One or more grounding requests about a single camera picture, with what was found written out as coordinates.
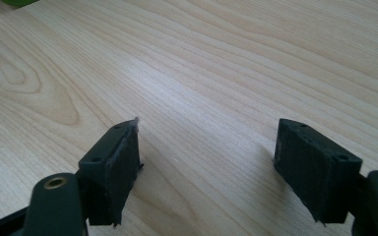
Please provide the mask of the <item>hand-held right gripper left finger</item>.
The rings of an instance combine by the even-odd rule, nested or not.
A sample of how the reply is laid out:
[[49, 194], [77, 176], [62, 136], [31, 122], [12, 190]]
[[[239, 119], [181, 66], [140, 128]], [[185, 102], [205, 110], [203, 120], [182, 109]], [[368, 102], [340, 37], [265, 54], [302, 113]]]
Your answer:
[[112, 126], [79, 161], [78, 180], [90, 225], [122, 222], [122, 210], [144, 166], [138, 123], [135, 118]]

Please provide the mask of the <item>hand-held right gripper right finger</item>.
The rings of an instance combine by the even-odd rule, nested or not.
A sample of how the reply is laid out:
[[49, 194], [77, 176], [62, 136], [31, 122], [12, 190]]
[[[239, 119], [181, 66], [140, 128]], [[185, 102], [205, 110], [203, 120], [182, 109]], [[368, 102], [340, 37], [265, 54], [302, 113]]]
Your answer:
[[316, 221], [343, 223], [362, 159], [312, 127], [279, 121], [274, 167]]

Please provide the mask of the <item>green object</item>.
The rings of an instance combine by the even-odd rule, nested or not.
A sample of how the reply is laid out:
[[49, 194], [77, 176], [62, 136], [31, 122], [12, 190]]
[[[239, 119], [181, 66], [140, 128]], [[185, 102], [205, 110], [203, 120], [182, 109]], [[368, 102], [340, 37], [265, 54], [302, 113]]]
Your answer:
[[13, 7], [25, 7], [38, 0], [2, 0], [5, 4]]

